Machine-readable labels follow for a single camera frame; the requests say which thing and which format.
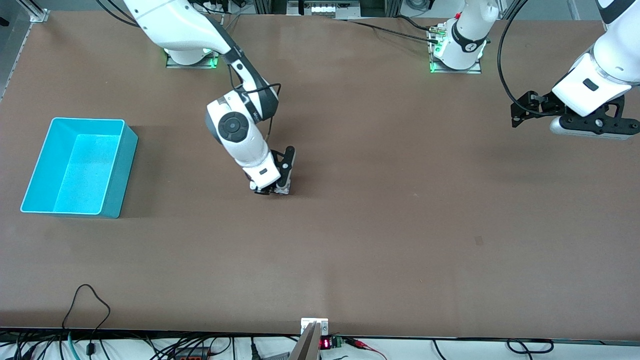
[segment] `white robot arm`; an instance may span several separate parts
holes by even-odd
[[[273,117],[278,95],[225,29],[197,12],[187,0],[124,0],[124,3],[149,39],[166,49],[177,63],[196,63],[208,49],[221,54],[242,83],[207,105],[207,128],[243,168],[252,190],[289,193],[295,149],[290,146],[284,154],[270,151],[256,126]]]
[[[455,70],[470,68],[482,56],[486,37],[498,14],[496,0],[465,0],[462,12],[438,24],[438,29],[444,31],[435,36],[440,43],[433,56]]]
[[[534,111],[541,106],[542,116],[560,115],[550,126],[556,134],[624,140],[640,132],[640,122],[622,118],[623,95],[640,85],[640,1],[596,1],[607,31],[549,94],[539,97],[527,92],[518,102]],[[513,127],[541,117],[517,105],[511,107]],[[610,107],[616,110],[614,116],[606,114]]]

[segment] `work table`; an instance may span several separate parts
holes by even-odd
[[[51,13],[0,103],[0,325],[59,326],[88,282],[111,328],[294,333],[320,316],[343,334],[640,340],[637,139],[557,136],[550,118],[512,129],[503,26],[481,75],[430,74],[423,42],[243,15],[231,35],[282,83],[269,145],[298,151],[292,194],[265,197],[204,124],[230,90],[222,62],[165,69],[140,29]],[[514,22],[513,93],[548,92],[601,33]],[[20,212],[53,117],[124,119],[139,136],[118,220]],[[640,117],[638,91],[625,117]],[[92,297],[78,306],[70,326],[104,316]]]

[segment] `turquoise container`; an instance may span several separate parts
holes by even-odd
[[[20,210],[117,218],[138,136],[124,120],[51,120]]]

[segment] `metal frame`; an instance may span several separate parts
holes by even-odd
[[[49,10],[39,7],[33,0],[16,0],[27,11],[31,22],[45,22],[49,18]]]
[[[303,325],[304,331],[300,335],[300,339],[296,347],[291,351],[289,360],[318,360],[320,356],[320,337],[324,332],[328,332],[328,322],[326,319],[307,319],[310,320],[306,326]]]

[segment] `wire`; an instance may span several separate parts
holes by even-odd
[[[240,15],[243,14],[243,12],[249,10],[249,6],[245,7],[244,9],[239,10],[238,12],[236,12],[234,15],[235,17],[229,22],[229,24],[227,26],[225,26],[225,30],[230,28],[231,25],[233,25],[233,23],[235,23],[238,19],[240,19]]]
[[[410,17],[404,16],[404,15],[396,15],[394,17],[397,18],[397,19],[407,20],[409,22],[409,24],[411,24],[414,28],[419,29],[419,30],[429,31],[429,28],[433,28],[434,27],[434,26],[420,26],[420,25],[416,24],[416,22],[413,21]]]
[[[513,22],[513,19],[515,19],[516,15],[518,15],[518,12],[527,3],[527,1],[528,0],[523,0],[522,3],[520,3],[520,5],[515,9],[515,11],[513,12],[513,15],[511,16],[509,21],[507,21],[507,24],[504,27],[504,31],[502,31],[502,36],[500,36],[500,42],[498,43],[498,55],[497,55],[498,76],[500,77],[500,82],[502,83],[502,87],[504,87],[504,91],[507,93],[507,96],[519,108],[525,110],[528,113],[531,113],[533,115],[538,115],[538,116],[558,115],[558,114],[560,114],[558,112],[541,113],[541,112],[536,111],[536,110],[527,109],[525,106],[520,104],[518,102],[518,99],[516,99],[515,96],[513,96],[513,94],[511,93],[511,90],[509,90],[509,87],[507,86],[507,83],[504,80],[504,74],[502,73],[502,44],[504,43],[504,37],[507,35],[507,31],[509,30],[509,27],[511,27],[511,23]]]
[[[107,354],[107,349],[104,348],[104,344],[102,343],[102,338],[98,338],[98,341],[100,342],[100,347],[102,348],[102,352],[104,353],[104,357],[106,357],[107,360],[111,360],[111,358],[109,357],[109,354]]]
[[[218,338],[213,338],[213,341],[211,341],[211,344],[209,344],[209,356],[220,355],[231,347],[231,337],[229,337],[229,343],[227,344],[227,347],[225,347],[222,351],[219,351],[219,352],[211,351],[211,347],[213,346],[213,343],[214,341],[216,341],[216,339]]]
[[[149,346],[154,349],[154,352],[156,353],[156,355],[158,355],[158,349],[156,349],[156,347],[154,346],[153,342],[151,342],[151,339],[149,338],[149,336],[147,334],[145,334],[145,336],[147,337],[147,341],[146,343],[149,344]]]
[[[401,33],[399,31],[381,28],[379,26],[375,26],[375,25],[371,25],[371,24],[365,24],[364,22],[357,22],[357,21],[348,21],[348,22],[350,22],[352,24],[358,24],[358,25],[362,25],[362,26],[367,26],[368,28],[372,28],[372,29],[378,29],[378,30],[386,31],[387,33],[399,35],[401,37],[407,37],[407,38],[412,38],[412,39],[416,39],[416,40],[420,40],[420,41],[431,42],[432,44],[437,44],[438,43],[438,41],[435,40],[435,39],[416,37],[415,35],[409,35],[409,34]]]
[[[368,351],[373,351],[373,352],[375,352],[376,354],[380,355],[381,357],[384,357],[384,358],[385,358],[385,360],[388,360],[388,359],[387,359],[387,357],[386,357],[384,354],[382,354],[381,352],[377,351],[377,350],[376,350],[376,349],[374,349],[374,348],[369,347],[369,348],[368,348],[368,349],[366,349],[366,350],[368,350]]]
[[[104,305],[104,307],[107,308],[107,315],[102,319],[102,321],[98,324],[98,326],[96,326],[93,331],[91,332],[91,335],[93,335],[100,326],[102,326],[102,324],[104,324],[105,321],[107,321],[107,319],[109,318],[109,315],[111,315],[111,307],[109,306],[109,304],[107,304],[104,300],[102,300],[98,294],[95,292],[95,289],[93,288],[93,286],[89,285],[89,284],[82,284],[80,286],[77,287],[76,289],[76,293],[74,294],[74,298],[73,300],[71,300],[71,306],[69,306],[69,310],[67,311],[67,314],[65,315],[65,318],[62,319],[62,325],[61,328],[64,330],[66,329],[66,324],[67,324],[67,320],[69,319],[69,314],[71,314],[71,310],[73,310],[74,305],[76,304],[76,298],[78,296],[78,293],[80,292],[80,289],[83,287],[87,287],[91,290],[91,292],[93,293],[93,296],[102,303],[102,305]]]
[[[67,334],[67,343],[69,344],[69,348],[71,349],[71,354],[74,356],[74,358],[76,360],[80,360],[80,357],[76,352],[76,348],[74,347],[74,342],[71,340],[71,332]]]
[[[273,88],[273,87],[277,86],[277,87],[278,87],[278,90],[276,90],[276,96],[279,96],[279,95],[280,95],[280,89],[282,88],[282,84],[281,84],[281,83],[273,83],[273,84],[269,84],[269,85],[267,85],[267,86],[263,86],[263,87],[261,87],[261,88],[257,88],[257,89],[255,89],[255,90],[249,90],[249,91],[246,91],[246,90],[239,90],[239,89],[237,89],[237,88],[236,88],[236,86],[234,85],[234,76],[233,76],[233,74],[231,73],[231,65],[227,64],[227,70],[229,71],[229,82],[231,83],[231,87],[232,87],[232,88],[233,88],[237,93],[239,93],[239,94],[240,94],[240,93],[243,93],[243,92],[244,92],[245,94],[252,94],[252,93],[254,93],[254,92],[260,92],[260,91],[266,90],[266,89],[268,89],[268,88]],[[269,129],[267,130],[267,135],[265,135],[265,137],[264,137],[264,142],[267,142],[267,143],[269,142],[269,137],[271,136],[271,128],[272,128],[272,127],[273,127],[273,117],[270,117],[270,118],[269,118]]]
[[[104,6],[104,4],[102,4],[102,2],[101,2],[100,0],[95,0],[95,2],[96,2],[96,3],[98,3],[98,5],[100,5],[100,7],[101,7],[104,11],[108,12],[108,13],[109,13],[109,15],[111,15],[111,16],[112,16],[112,17],[114,17],[114,18],[116,18],[116,19],[117,19],[117,20],[119,20],[120,22],[124,22],[125,24],[130,25],[130,26],[133,26],[133,27],[135,27],[135,28],[139,28],[139,27],[140,27],[140,25],[135,24],[135,23],[133,23],[133,22],[129,22],[129,21],[123,20],[122,18],[120,18],[120,17],[119,17],[119,16],[117,16],[116,14],[112,13],[112,12],[111,12],[111,10],[107,9],[107,7],[106,7],[106,6]]]
[[[136,19],[132,18],[128,13],[122,11],[122,9],[119,8],[118,5],[116,5],[112,0],[107,0],[107,2],[111,4],[116,10],[118,10],[118,12],[120,12],[124,17],[131,20],[131,22],[136,22]]]
[[[516,342],[516,343],[520,344],[520,346],[522,347],[523,350],[516,350],[513,347],[511,347],[511,343],[512,342]],[[516,354],[520,354],[520,355],[527,355],[527,356],[529,356],[529,360],[533,360],[533,354],[548,354],[551,351],[553,351],[554,346],[555,346],[553,340],[545,340],[543,342],[544,343],[548,343],[550,345],[549,348],[547,348],[545,350],[529,350],[529,348],[527,348],[527,345],[524,345],[524,343],[522,341],[518,340],[518,339],[507,339],[507,347],[512,352],[514,352]]]
[[[436,351],[438,352],[438,356],[440,356],[440,358],[442,360],[447,360],[447,358],[444,357],[444,355],[442,355],[442,353],[440,352],[440,348],[438,347],[438,343],[435,341],[435,339],[432,339],[431,341],[433,341],[433,345],[436,347]]]
[[[47,349],[49,348],[49,346],[51,346],[51,343],[53,343],[54,339],[55,338],[52,338],[51,340],[49,340],[49,342],[45,345],[44,349],[42,349],[42,352],[40,353],[40,355],[36,357],[36,360],[44,359],[44,355],[47,353]]]

